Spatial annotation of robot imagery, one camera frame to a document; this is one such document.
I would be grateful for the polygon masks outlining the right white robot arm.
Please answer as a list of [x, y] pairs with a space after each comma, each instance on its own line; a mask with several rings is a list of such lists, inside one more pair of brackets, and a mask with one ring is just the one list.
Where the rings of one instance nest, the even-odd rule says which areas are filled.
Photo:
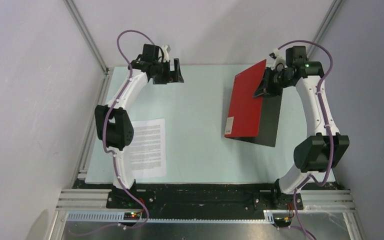
[[309, 180], [322, 187], [350, 145], [341, 134], [330, 111], [322, 64], [317, 61], [277, 63], [266, 67], [254, 97], [277, 97], [294, 87], [300, 97], [306, 120], [306, 139], [293, 150], [293, 166], [275, 183], [271, 204], [283, 209]]

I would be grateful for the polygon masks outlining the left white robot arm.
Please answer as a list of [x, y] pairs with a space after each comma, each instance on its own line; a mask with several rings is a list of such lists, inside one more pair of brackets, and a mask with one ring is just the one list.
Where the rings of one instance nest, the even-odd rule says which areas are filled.
[[97, 137], [104, 151], [112, 156], [111, 193], [125, 208], [134, 207], [138, 201], [137, 193], [130, 190], [136, 180], [127, 153], [134, 138], [129, 108], [150, 81], [154, 85], [184, 82], [180, 61], [170, 60], [170, 50], [169, 45], [144, 44], [142, 53], [129, 63], [127, 75], [115, 95], [94, 110]]

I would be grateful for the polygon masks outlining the red and black folder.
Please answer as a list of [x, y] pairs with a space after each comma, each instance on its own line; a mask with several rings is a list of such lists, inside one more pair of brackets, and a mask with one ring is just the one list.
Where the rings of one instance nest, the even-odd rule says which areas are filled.
[[226, 118], [224, 137], [274, 148], [277, 142], [282, 97], [254, 96], [263, 80], [267, 60], [236, 74]]

